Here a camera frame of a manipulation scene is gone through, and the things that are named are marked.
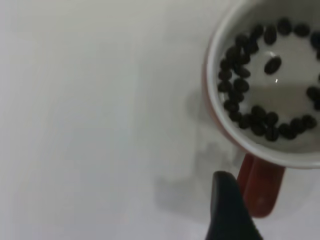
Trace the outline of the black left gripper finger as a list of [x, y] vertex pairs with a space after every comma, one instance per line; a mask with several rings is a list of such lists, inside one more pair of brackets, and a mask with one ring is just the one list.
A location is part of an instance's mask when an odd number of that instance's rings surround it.
[[236, 178], [229, 172], [216, 171], [212, 177], [210, 224], [207, 240], [261, 240]]

